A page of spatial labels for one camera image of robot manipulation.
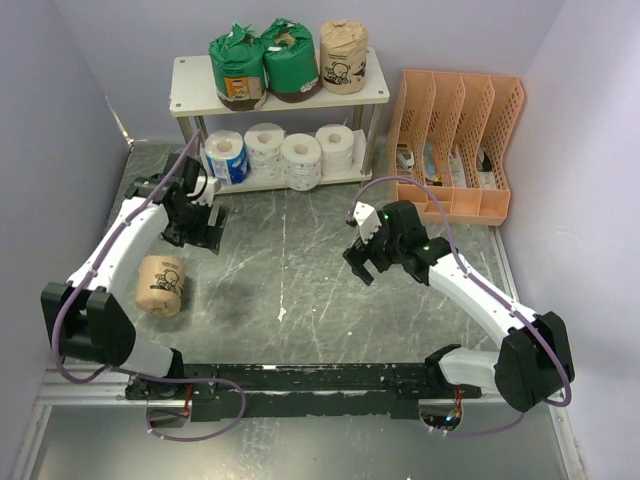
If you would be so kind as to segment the blue paper roll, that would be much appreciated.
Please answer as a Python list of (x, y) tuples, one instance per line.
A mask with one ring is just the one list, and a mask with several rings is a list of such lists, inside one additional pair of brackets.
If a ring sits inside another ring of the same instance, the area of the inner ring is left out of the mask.
[(236, 131), (218, 130), (208, 136), (204, 151), (207, 165), (224, 185), (244, 182), (249, 165), (243, 136)]

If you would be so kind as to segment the white floral roll front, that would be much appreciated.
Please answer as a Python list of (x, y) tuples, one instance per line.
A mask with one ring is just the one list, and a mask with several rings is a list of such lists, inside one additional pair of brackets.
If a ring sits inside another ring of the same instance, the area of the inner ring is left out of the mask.
[(244, 134), (247, 159), (251, 173), (262, 179), (280, 178), (281, 146), (285, 131), (273, 123), (259, 123)]

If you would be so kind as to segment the white unwrapped loose-end roll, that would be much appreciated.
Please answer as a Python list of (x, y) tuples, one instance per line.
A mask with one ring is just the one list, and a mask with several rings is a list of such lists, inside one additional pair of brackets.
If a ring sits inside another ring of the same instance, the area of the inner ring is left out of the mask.
[(347, 174), (354, 164), (356, 134), (345, 125), (329, 124), (319, 128), (315, 139), (321, 147), (323, 176)]

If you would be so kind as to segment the green torn roll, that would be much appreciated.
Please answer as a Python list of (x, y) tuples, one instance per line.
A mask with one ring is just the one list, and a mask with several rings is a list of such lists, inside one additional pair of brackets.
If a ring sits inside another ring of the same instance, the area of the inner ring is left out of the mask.
[(265, 45), (253, 29), (234, 23), (209, 44), (218, 98), (232, 111), (259, 108), (267, 97)]

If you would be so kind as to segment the green paper roll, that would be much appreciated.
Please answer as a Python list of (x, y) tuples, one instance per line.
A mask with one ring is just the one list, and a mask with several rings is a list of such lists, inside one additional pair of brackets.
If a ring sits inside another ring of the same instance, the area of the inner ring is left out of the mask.
[(300, 103), (321, 88), (313, 36), (301, 23), (276, 19), (260, 37), (270, 92), (286, 103)]

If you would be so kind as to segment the brown cartoon paper roll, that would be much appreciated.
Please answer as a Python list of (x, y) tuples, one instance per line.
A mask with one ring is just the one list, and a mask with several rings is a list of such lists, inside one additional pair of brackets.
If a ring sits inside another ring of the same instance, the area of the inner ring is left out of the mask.
[(329, 21), (320, 31), (323, 86), (338, 95), (361, 91), (365, 84), (368, 30), (352, 20)]

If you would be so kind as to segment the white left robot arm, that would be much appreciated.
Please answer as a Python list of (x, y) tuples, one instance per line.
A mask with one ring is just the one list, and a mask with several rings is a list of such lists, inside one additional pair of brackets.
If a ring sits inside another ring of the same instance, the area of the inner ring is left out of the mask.
[(67, 380), (80, 381), (63, 364), (76, 359), (101, 370), (150, 377), (152, 389), (165, 399), (184, 392), (181, 353), (140, 336), (121, 301), (129, 277), (156, 239), (219, 252), (229, 211), (213, 205), (218, 188), (198, 160), (170, 154), (163, 172), (130, 185), (116, 221), (89, 259), (65, 282), (44, 288), (41, 305), (50, 345)]

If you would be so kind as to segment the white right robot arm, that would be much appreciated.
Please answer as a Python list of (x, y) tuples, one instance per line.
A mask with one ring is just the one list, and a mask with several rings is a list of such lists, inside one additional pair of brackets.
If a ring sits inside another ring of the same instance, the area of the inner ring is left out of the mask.
[(509, 406), (527, 412), (569, 390), (575, 370), (562, 318), (522, 305), (483, 277), (447, 239), (429, 237), (411, 202), (381, 209), (357, 202), (347, 222), (358, 231), (343, 253), (354, 275), (371, 284), (368, 264), (380, 273), (399, 266), (461, 307), (498, 347), (483, 352), (448, 346), (428, 357), (424, 384), (431, 395), (443, 398), (469, 385), (496, 391)]

